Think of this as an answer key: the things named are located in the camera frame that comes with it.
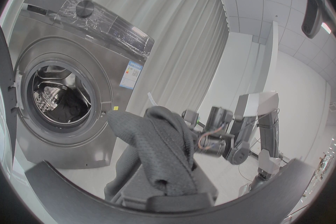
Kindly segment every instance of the washing machine drum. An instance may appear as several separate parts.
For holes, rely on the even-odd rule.
[[[31,78],[31,94],[41,117],[51,125],[66,128],[84,122],[91,109],[90,96],[74,73],[59,66],[45,66]]]

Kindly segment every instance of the label sticker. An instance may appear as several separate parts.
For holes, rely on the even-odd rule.
[[[119,86],[131,90],[134,89],[141,70],[142,65],[136,62],[129,61]]]

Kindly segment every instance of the wire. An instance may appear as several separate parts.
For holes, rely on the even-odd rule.
[[[216,130],[214,130],[214,131],[212,131],[212,132],[207,132],[207,133],[205,133],[205,134],[202,134],[201,137],[200,137],[199,140],[198,140],[198,147],[199,147],[200,149],[203,149],[203,150],[208,150],[208,149],[212,148],[216,143],[212,144],[211,146],[203,147],[203,146],[201,146],[201,140],[202,140],[204,137],[208,136],[208,135],[218,133],[221,129],[223,129],[223,126],[222,126],[222,125],[221,125],[218,129],[216,129]]]
[[[250,149],[258,142],[260,140],[260,138],[257,140],[257,141],[255,141],[255,143],[250,147]]]
[[[242,177],[244,177],[246,180],[248,180],[248,181],[252,182],[252,180],[249,180],[249,179],[247,179],[245,176],[243,176],[243,175],[242,175],[242,173],[240,172],[240,169],[239,169],[239,167],[240,167],[240,164],[238,165],[238,171],[239,171],[240,175],[241,175]]]

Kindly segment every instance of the white curtain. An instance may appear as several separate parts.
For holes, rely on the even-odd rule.
[[[223,53],[228,24],[222,0],[94,0],[154,40],[127,110],[142,115],[157,104],[181,113],[200,106]],[[3,29],[10,37],[23,0],[13,0]]]

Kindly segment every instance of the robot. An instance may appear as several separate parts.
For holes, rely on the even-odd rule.
[[[239,189],[239,196],[259,188],[279,172],[282,155],[279,153],[278,105],[279,96],[275,91],[241,95],[234,114],[213,106],[203,131],[195,130],[198,113],[191,110],[182,113],[184,120],[190,123],[189,128],[198,136],[195,152],[222,156],[234,165],[243,163],[249,156],[256,124],[259,126],[258,175],[251,184]]]

